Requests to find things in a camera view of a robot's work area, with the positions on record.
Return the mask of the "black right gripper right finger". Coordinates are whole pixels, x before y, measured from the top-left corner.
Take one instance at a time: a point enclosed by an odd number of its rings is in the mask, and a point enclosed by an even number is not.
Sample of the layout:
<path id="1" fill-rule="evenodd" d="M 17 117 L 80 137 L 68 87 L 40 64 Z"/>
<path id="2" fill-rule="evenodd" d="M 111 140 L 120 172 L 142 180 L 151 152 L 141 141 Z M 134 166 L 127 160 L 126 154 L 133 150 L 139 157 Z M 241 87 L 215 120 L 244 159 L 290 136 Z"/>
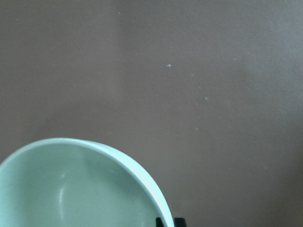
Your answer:
<path id="1" fill-rule="evenodd" d="M 184 218 L 174 218 L 175 227 L 186 227 L 186 220 Z"/>

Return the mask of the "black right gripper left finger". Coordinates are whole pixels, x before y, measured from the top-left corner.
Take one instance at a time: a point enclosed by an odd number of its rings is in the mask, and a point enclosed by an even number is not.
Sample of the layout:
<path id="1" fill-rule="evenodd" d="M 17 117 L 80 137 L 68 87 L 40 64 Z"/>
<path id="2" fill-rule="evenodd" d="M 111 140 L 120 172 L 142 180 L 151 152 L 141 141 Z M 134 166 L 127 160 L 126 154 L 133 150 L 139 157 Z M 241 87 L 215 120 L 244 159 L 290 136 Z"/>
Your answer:
<path id="1" fill-rule="evenodd" d="M 163 224 L 163 222 L 162 222 L 162 220 L 161 220 L 160 217 L 157 217 L 155 219 L 155 221 L 156 221 L 156 227 L 164 227 L 164 224 Z"/>

